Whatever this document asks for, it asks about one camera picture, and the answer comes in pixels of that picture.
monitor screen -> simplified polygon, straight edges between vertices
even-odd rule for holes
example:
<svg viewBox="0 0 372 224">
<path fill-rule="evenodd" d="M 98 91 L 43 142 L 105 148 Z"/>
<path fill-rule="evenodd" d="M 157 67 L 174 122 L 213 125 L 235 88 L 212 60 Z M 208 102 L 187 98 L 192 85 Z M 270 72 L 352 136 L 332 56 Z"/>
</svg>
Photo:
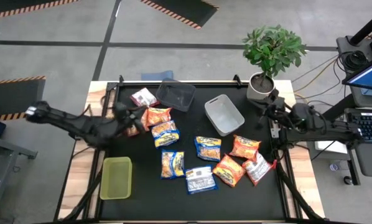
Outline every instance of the monitor screen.
<svg viewBox="0 0 372 224">
<path fill-rule="evenodd" d="M 372 62 L 364 69 L 344 79 L 342 83 L 372 90 Z"/>
</svg>

black plastic container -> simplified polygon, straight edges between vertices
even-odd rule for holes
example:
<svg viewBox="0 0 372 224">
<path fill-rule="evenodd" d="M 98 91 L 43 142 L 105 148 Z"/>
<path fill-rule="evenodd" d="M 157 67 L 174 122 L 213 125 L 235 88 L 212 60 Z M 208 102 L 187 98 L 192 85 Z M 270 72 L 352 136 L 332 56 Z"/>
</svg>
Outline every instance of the black plastic container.
<svg viewBox="0 0 372 224">
<path fill-rule="evenodd" d="M 186 112 L 192 104 L 195 90 L 193 85 L 165 78 L 157 90 L 156 97 L 161 104 Z"/>
</svg>

white flower pot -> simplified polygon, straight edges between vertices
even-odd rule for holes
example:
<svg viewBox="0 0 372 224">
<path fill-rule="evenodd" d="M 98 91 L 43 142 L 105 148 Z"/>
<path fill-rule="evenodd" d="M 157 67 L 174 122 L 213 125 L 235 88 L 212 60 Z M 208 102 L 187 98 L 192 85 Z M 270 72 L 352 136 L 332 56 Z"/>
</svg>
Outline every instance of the white flower pot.
<svg viewBox="0 0 372 224">
<path fill-rule="evenodd" d="M 262 72 L 254 73 L 249 78 L 248 89 L 247 89 L 247 99 L 249 99 L 249 100 L 262 100 L 262 99 L 265 99 L 265 97 L 269 96 L 269 94 L 271 94 L 271 92 L 274 90 L 274 81 L 270 77 L 267 77 L 267 78 L 270 79 L 270 81 L 273 84 L 273 88 L 271 89 L 271 91 L 269 91 L 267 93 L 261 93 L 260 91 L 257 91 L 257 90 L 254 89 L 254 87 L 251 84 L 251 80 L 255 76 L 260 75 L 260 74 L 262 74 Z"/>
</svg>

black-and-orange striped mat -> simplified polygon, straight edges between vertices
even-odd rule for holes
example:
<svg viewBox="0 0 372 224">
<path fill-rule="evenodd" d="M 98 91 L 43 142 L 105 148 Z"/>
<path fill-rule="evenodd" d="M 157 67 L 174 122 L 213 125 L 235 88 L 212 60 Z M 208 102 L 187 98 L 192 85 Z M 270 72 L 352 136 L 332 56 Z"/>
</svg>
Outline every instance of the black-and-orange striped mat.
<svg viewBox="0 0 372 224">
<path fill-rule="evenodd" d="M 202 26 L 218 10 L 218 7 L 203 0 L 140 0 L 160 12 L 187 24 L 194 29 Z"/>
<path fill-rule="evenodd" d="M 0 0 L 0 18 L 76 1 L 78 0 Z"/>
<path fill-rule="evenodd" d="M 45 76 L 0 80 L 0 121 L 25 118 L 24 113 L 42 99 Z"/>
</svg>

yellow plastic container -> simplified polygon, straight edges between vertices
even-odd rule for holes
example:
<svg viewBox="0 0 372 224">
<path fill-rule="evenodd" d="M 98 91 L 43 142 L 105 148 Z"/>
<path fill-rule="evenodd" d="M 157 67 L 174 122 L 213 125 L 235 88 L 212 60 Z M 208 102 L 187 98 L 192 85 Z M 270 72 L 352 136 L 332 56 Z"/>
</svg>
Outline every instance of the yellow plastic container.
<svg viewBox="0 0 372 224">
<path fill-rule="evenodd" d="M 106 158 L 103 162 L 100 198 L 124 199 L 131 195 L 132 162 L 129 157 Z"/>
</svg>

